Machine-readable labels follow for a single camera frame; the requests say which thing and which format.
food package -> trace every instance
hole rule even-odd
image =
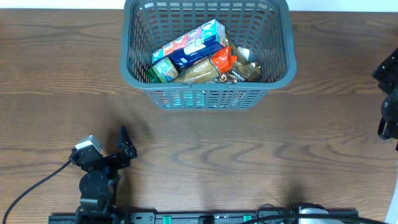
[[[242,54],[242,50],[238,50],[238,48],[236,48],[234,42],[231,40],[230,31],[228,30],[226,31],[225,39],[226,39],[226,46],[232,47],[232,54],[238,56],[238,59],[235,63],[238,63],[240,65],[247,64],[248,63],[247,58],[245,57],[245,55]]]
[[[158,61],[146,72],[151,83],[168,83],[178,77],[178,71],[168,57]]]
[[[248,82],[249,80],[238,70],[232,69],[229,72],[226,72],[220,76],[220,81],[223,83],[226,82]]]
[[[230,71],[238,59],[237,56],[231,55],[231,51],[231,47],[217,51],[213,56],[204,58],[187,68],[173,82],[184,84],[209,83],[215,78],[219,78],[222,74]]]
[[[224,48],[225,42],[225,26],[213,19],[154,52],[152,64],[168,57],[178,69],[186,68]]]
[[[249,82],[256,82],[260,78],[261,70],[258,62],[249,63],[247,65],[240,66],[238,71],[243,75]]]

basket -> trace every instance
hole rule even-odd
[[[250,49],[261,66],[256,83],[150,83],[151,54],[194,28],[217,19],[237,47]],[[284,0],[127,0],[120,71],[163,109],[245,109],[295,76],[292,25]]]

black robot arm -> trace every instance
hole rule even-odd
[[[130,159],[137,157],[125,127],[121,128],[116,146],[120,152],[103,157],[101,144],[94,136],[82,139],[69,160],[87,174],[80,180],[80,207],[76,211],[76,224],[83,223],[129,223],[128,214],[117,209],[116,192],[119,169],[130,166]]]
[[[372,76],[379,81],[379,88],[388,94],[381,105],[382,118],[377,134],[381,139],[398,139],[398,49],[379,65]]]

cable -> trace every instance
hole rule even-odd
[[[263,207],[265,207],[265,206],[270,206],[270,207],[272,207],[272,208],[275,208],[275,206],[273,206],[273,205],[271,205],[271,204],[269,204],[269,203],[265,203],[265,204],[260,205],[260,207],[257,208],[257,211],[256,211],[256,218],[260,218],[260,217],[259,217],[260,209],[263,208]],[[283,223],[283,222],[284,222],[284,221],[282,220],[282,221],[279,221],[279,222],[275,222],[275,224],[280,224],[280,223]]]
[[[266,217],[255,218],[243,222],[242,224],[258,223],[268,220],[286,220],[286,219],[298,219],[298,218],[312,218],[312,219],[327,219],[327,220],[340,220],[342,222],[354,222],[354,223],[365,223],[365,224],[387,224],[384,222],[356,217],[353,215],[337,215],[337,214],[290,214],[290,215],[269,215]]]
[[[14,206],[19,202],[20,199],[22,199],[23,197],[25,197],[25,195],[27,195],[30,191],[32,191],[33,189],[35,189],[36,187],[38,187],[40,184],[43,184],[44,182],[48,181],[51,177],[57,175],[59,172],[61,172],[61,170],[63,170],[65,167],[67,167],[69,165],[69,163],[71,163],[71,161],[68,161],[67,163],[65,163],[63,166],[61,166],[61,168],[59,168],[57,171],[55,171],[54,173],[50,174],[48,177],[42,179],[40,182],[38,182],[37,184],[31,186],[29,189],[27,189],[24,193],[22,193],[11,205],[10,207],[7,209],[6,213],[4,214],[4,218],[2,219],[2,224],[6,224],[7,223],[7,217],[10,214],[12,208],[14,208]]]
[[[82,206],[80,205],[77,209],[76,209],[76,213],[75,213],[75,222],[74,223],[80,223],[80,219],[81,219],[81,208]]]

wood grain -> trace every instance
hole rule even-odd
[[[357,208],[383,220],[395,141],[376,129],[385,95],[371,72],[397,46],[397,14],[293,12],[298,72],[246,111],[162,111],[119,74],[122,11],[0,10],[0,215],[58,169],[82,137],[108,152],[120,125],[139,157],[121,172],[122,206]],[[73,212],[69,166],[22,199],[9,223]]]

